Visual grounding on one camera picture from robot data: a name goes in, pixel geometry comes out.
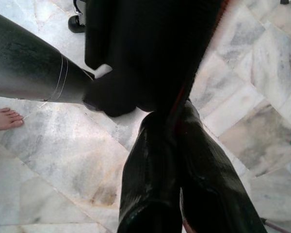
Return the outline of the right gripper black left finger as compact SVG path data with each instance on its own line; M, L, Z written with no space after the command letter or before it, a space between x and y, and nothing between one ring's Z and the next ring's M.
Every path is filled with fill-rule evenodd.
M119 233L179 233L182 217L175 145L155 112L142 121L125 162Z

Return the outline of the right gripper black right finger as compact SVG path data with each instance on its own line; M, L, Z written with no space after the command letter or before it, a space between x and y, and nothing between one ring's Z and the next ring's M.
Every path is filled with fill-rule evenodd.
M186 101L178 119L181 209L193 233L264 233L235 168Z

